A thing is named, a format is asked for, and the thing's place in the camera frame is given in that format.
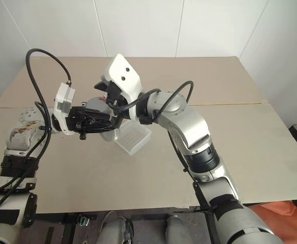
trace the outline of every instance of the transparent container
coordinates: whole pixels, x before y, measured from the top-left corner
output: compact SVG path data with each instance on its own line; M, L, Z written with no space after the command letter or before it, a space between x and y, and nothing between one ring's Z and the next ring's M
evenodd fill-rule
M149 141L151 134L144 125L128 120L120 126L120 136L115 142L132 156Z

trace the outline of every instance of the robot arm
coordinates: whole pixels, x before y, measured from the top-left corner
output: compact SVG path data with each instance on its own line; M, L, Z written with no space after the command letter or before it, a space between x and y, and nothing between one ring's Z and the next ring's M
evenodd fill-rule
M121 62L121 57L118 57L117 66L119 70L132 69L125 59ZM123 90L125 83L114 82L113 77L109 77L110 86L116 84ZM113 91L106 92L110 100L118 103L119 98L111 96ZM204 118L189 107L180 94L165 107L164 104L171 95L172 93L158 92L139 101L136 104L135 120L143 124L154 121L168 131L176 149L188 165L188 173L193 179L193 188L201 208L209 212L206 220L211 238L216 242L218 238L212 235L217 234L218 240L223 244L283 243L252 210L240 203L233 180L212 143ZM216 227L216 233L212 230L213 227Z
M60 86L55 107L50 111L53 132L62 131L66 135L77 132L80 139L86 139L87 133L101 133L106 138L107 133L113 132L115 138L124 118L142 124L156 122L169 132L177 152L188 166L201 208L209 213L206 219L211 238L218 234L220 242L227 244L282 243L254 212L239 202L234 183L212 143L206 121L187 105L182 95L176 95L164 106L172 93L154 90L142 93L138 74L120 54L112 60L102 82L95 88L106 92L105 97L72 107L75 90L67 84ZM25 158L43 136L43 125L39 110L31 108L21 115L7 141L1 164L0 199L20 174L27 173L27 177L0 205L0 243L16 243L19 229L33 222L37 196L29 191L36 185L37 156L43 145Z

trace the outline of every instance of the white tile wall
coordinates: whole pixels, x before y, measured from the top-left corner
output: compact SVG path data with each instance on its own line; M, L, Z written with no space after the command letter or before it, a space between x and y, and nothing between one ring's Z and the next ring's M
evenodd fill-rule
M57 56L241 58L297 123L297 0L2 0L0 94L30 47Z
M0 1L0 96L24 65L29 46Z
M266 3L184 1L177 56L240 56Z
M183 0L95 3L108 56L175 56Z
M269 0L241 62L285 124L296 124L297 0Z
M106 56L93 0L5 0L31 47L57 56Z

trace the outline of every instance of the orange cloth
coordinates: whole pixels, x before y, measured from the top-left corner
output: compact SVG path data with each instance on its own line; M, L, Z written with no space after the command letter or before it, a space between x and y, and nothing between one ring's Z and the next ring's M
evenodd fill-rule
M297 244L297 207L291 201L251 207L285 244Z

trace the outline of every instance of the black cable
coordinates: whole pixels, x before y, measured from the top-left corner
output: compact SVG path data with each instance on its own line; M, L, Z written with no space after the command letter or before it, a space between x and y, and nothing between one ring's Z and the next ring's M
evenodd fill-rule
M175 145L175 143L174 143L174 141L173 141L173 139L172 139L172 137L171 137L171 134L170 134L169 132L168 132L168 135L169 135L171 144L172 144L172 146L173 146L173 149L174 149L175 153L177 154L177 156L178 156L180 162L182 163L182 165L183 165L183 167L184 167L183 172L188 172L189 175L191 176L190 172L188 171L189 166L188 166L187 162L185 161L185 159L183 158L182 154L181 154L180 151L178 150L178 148L177 148L177 146Z
M184 82L182 85L180 85L180 87L178 89L176 89L175 92L172 93L172 95L169 97L169 99L167 99L167 101L163 104L163 106L160 108L160 110L158 111L158 113L156 114L156 116L153 119L153 122L157 122L158 117L163 113L163 111L165 110L165 108L168 106L168 104L173 100L173 98L187 85L190 85L190 90L187 96L187 103L189 102L189 99L191 97L192 94L192 90L193 90L193 82L191 80L188 80L186 82Z
M148 92L146 92L145 94L141 95L140 97L138 97L136 100L134 100L133 102L127 104L127 105L124 105L124 106L114 106L112 103L109 103L108 102L108 106L115 110L115 111L126 111L126 110L129 110L130 108L134 107L136 104L138 104L141 100L145 99L145 98L148 98L151 94L153 93L158 93L160 92L160 89L153 89L153 90L150 90Z
M36 107L40 110L40 113L42 114L44 121L45 121L45 130L44 130L44 134L42 135L41 139L34 145L33 148L31 148L31 150L25 155L22 163L25 163L26 160L29 158L29 156L33 153L33 151L43 142L43 140L47 137L45 145L43 146L41 152L39 153L39 155L37 156L37 161L43 156L44 152L46 151L50 139L51 139L51 119L50 119L50 114L48 111L48 107L46 105L46 102L41 94L41 91L36 83L36 80L33 76L32 73L32 69L31 69L31 65L30 65L30 56L32 53L34 52L42 52L48 56L50 56L51 58L53 58L55 61L57 61L60 66L65 70L67 77L68 77L68 81L66 82L66 84L68 84L69 86L71 86L72 84L72 80L71 80L71 76L67 70L67 68L63 65L63 63L56 58L53 54L42 50L42 49L38 49L38 48L34 48L34 49L30 49L26 56L25 56L25 63L26 63L26 69L27 72L29 74L30 80L33 84L33 87L36 90L36 93L40 99L40 102L35 102ZM11 187L11 189L2 197L2 199L0 200L0 205L18 188L18 186L21 184L21 182L26 178L27 174L29 173L29 171L32 169L33 165L30 165L28 167L28 169L21 175L20 179ZM15 176L14 178L12 178L8 183L4 184L3 186L0 187L0 191L2 189L4 189L5 187L7 187L8 185L12 184L16 179L18 178L18 175Z

